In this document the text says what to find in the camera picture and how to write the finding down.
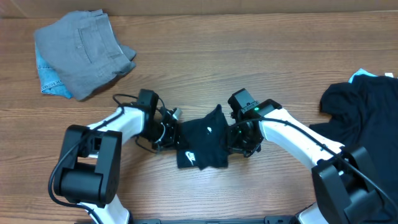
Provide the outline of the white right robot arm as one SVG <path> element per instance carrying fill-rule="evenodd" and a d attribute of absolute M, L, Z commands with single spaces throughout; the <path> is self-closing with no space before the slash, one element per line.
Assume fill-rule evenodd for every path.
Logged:
<path fill-rule="evenodd" d="M 387 203 L 376 169 L 363 147 L 345 147 L 312 131 L 268 99 L 249 96 L 228 100 L 235 120 L 228 149 L 250 157 L 266 140 L 285 149 L 312 175 L 316 201 L 292 218 L 292 223 L 376 223 Z"/>

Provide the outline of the black t-shirt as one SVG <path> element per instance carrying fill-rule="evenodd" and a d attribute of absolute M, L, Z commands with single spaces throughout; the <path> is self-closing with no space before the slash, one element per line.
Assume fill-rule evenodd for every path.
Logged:
<path fill-rule="evenodd" d="M 200 170 L 207 167 L 227 168 L 227 127 L 221 105 L 217 105 L 204 118 L 181 123 L 179 144 L 176 147 L 177 167 L 198 167 Z"/>

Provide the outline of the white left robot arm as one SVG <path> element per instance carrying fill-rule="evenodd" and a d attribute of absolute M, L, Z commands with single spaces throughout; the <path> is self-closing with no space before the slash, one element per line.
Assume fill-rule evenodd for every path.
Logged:
<path fill-rule="evenodd" d="M 104 120 L 67 128 L 60 157 L 49 178 L 50 198 L 65 207 L 84 209 L 93 223 L 133 223 L 132 213 L 118 195 L 121 149 L 128 140 L 144 138 L 150 152 L 178 144 L 177 128 L 182 111 L 123 103 Z"/>

